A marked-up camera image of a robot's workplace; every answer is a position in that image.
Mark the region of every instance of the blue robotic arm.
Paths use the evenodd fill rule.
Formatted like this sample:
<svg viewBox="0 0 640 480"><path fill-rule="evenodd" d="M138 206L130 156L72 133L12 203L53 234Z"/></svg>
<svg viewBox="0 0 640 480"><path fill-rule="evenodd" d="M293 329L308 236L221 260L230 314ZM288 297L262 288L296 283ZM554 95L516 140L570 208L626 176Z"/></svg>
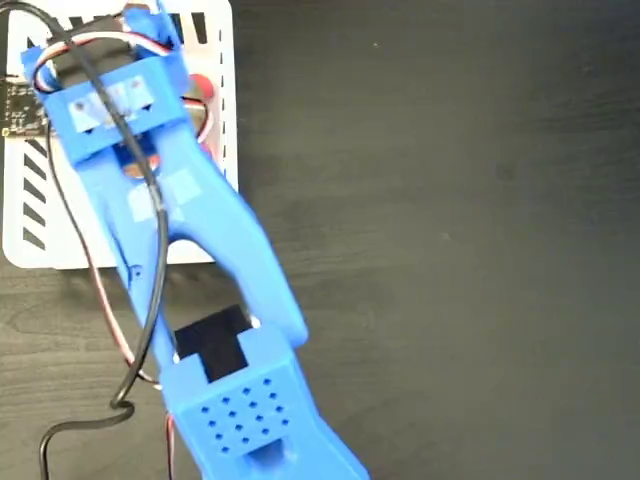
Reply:
<svg viewBox="0 0 640 480"><path fill-rule="evenodd" d="M295 355L308 338L303 315L251 209L200 148L181 96L189 76L175 27L157 14L123 12L127 25L172 45L166 56L101 76L155 170L171 241L191 240L235 279L260 328L238 335L246 366L211 380L201 357L175 362L173 332L158 319L152 349L168 411L205 480L366 480L368 474L320 417ZM27 78L41 47L23 54ZM45 76L54 81L48 70ZM89 82L38 93L102 225L136 316L145 320L158 255L149 192L124 173L131 161Z"/></svg>

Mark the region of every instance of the dark wood surface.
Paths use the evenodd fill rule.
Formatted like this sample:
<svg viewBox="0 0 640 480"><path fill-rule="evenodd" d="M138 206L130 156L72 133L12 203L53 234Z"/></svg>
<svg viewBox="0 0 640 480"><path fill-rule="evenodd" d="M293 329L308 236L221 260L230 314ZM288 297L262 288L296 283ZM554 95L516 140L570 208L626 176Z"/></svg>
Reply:
<svg viewBox="0 0 640 480"><path fill-rule="evenodd" d="M637 479L640 5L233 3L242 190L373 478ZM124 368L86 274L3 260L0 297L0 478L36 478L42 431L104 413ZM236 297L171 269L176 325ZM164 478L160 399L134 397L55 442L55 479Z"/></svg>

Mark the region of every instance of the black cable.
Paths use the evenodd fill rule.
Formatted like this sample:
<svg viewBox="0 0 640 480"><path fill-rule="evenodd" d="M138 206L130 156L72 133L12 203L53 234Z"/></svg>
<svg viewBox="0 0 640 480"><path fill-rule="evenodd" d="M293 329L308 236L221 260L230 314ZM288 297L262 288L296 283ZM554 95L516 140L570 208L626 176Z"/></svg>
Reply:
<svg viewBox="0 0 640 480"><path fill-rule="evenodd" d="M78 240L80 240L80 246L82 247L82 251L84 252L84 256L87 257L87 263L89 263L89 267L93 268L93 260L91 257L91 251L89 250L89 244L87 243L87 239L82 233L82 229L76 220L75 215L73 214L73 210L71 210L71 205L69 204L69 200L64 193L64 188L62 188L62 184L60 183L60 178L58 177L58 172L56 170L56 165L53 160L53 148L51 146L51 122L47 123L46 131L45 131L45 146L47 152L47 161L49 163L49 171L51 172L51 179L53 180L53 185L56 187L56 192L62 201L62 207L64 208L65 213L67 214L67 218L71 221L71 227L75 232ZM148 378L144 377L141 372L138 372L137 375L139 380L144 382L148 382Z"/></svg>
<svg viewBox="0 0 640 480"><path fill-rule="evenodd" d="M29 3L18 0L8 0L0 2L0 14L13 10L22 11L38 18L49 28L53 35L59 36L65 43L65 45L69 48L71 55L73 55L75 60L79 63L80 67L87 76L87 79L95 88L100 100L105 106L105 109L111 116L116 128L122 135L125 146L129 149L131 155L134 157L136 163L138 164L144 181L148 186L149 194L151 195L152 205L154 207L158 223L158 260L156 264L149 311L147 313L144 328L142 330L142 334L136 348L135 360L129 367L127 374L123 378L116 393L113 395L111 401L109 402L109 406L112 409L123 411L118 415L110 418L91 421L65 422L51 427L49 431L47 431L47 433L44 435L40 443L40 476L42 480L49 480L46 453L49 442L54 435L68 430L91 430L117 425L118 423L122 423L125 420L131 418L134 413L134 405L131 402L126 401L126 397L131 391L131 388L136 381L138 372L142 368L142 365L144 364L144 361L149 352L151 338L153 336L153 332L157 323L158 313L160 311L162 293L164 289L164 280L166 276L167 254L169 249L168 217L162 200L160 187L158 185L158 182L156 181L155 175L153 174L153 170L149 165L149 161L142 150L142 147L136 140L125 118L120 114L120 112L118 112L116 105L109 97L104 84L100 80L99 74L97 73L96 69L91 64L89 59L86 57L83 50L73 42L69 33L62 28L58 21L44 10Z"/></svg>

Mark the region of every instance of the circuit board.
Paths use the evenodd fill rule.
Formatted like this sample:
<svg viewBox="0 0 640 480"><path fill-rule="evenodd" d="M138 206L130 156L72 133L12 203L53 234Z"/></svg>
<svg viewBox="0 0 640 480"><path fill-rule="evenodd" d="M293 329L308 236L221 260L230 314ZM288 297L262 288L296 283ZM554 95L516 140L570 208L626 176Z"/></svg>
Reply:
<svg viewBox="0 0 640 480"><path fill-rule="evenodd" d="M3 137L43 137L47 115L27 83L4 83L6 96L2 125Z"/></svg>

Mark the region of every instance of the white wire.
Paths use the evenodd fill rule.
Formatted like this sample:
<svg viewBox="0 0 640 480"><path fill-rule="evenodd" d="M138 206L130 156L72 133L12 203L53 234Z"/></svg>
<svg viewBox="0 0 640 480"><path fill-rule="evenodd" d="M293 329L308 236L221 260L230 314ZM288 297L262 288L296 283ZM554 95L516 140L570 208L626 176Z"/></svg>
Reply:
<svg viewBox="0 0 640 480"><path fill-rule="evenodd" d="M78 45L83 45L85 43L99 39L121 40L122 42L128 43L132 46L142 47L145 50L148 50L151 53L154 53L161 57L167 56L169 53L171 53L170 48L165 47L152 38L133 32L86 32L74 35L73 37L71 37L71 39ZM64 42L57 42L48 46L42 51L42 53L40 53L38 61L36 62L36 69L38 70L38 72L36 74L36 78L34 79L36 87L38 87L38 89L44 92L53 92L56 90L55 87L47 84L43 76L41 67L45 63L53 59L55 56L67 50L68 47Z"/></svg>
<svg viewBox="0 0 640 480"><path fill-rule="evenodd" d="M94 283L96 286L96 290L98 292L98 296L100 297L100 303L102 304L102 310L104 312L105 318L107 320L107 324L109 326L109 330L115 339L120 352L122 353L125 361L128 365L131 365L135 360L135 355L129 346L129 342L127 342L127 338L120 327L120 323L113 313L113 308L111 307L111 303L109 302L109 297L107 296L107 292L104 288L104 283L102 282L102 276L98 268L95 266L93 262L89 262L89 269L91 271L91 275L94 278ZM142 377L145 381L152 383L153 388L156 390L162 390L162 385L160 385L156 380L154 380L151 375L147 374L144 370L140 370L138 372L140 377Z"/></svg>
<svg viewBox="0 0 640 480"><path fill-rule="evenodd" d="M211 107L204 103L204 100L200 101L185 99L184 105L188 109L203 109L205 111L206 116L204 119L204 124L202 125L202 127L200 127L198 133L198 143L204 143L215 124L215 116L213 114L213 110L211 109Z"/></svg>
<svg viewBox="0 0 640 480"><path fill-rule="evenodd" d="M175 478L176 435L175 421L170 413L165 417L165 440L167 442L167 467L169 480Z"/></svg>

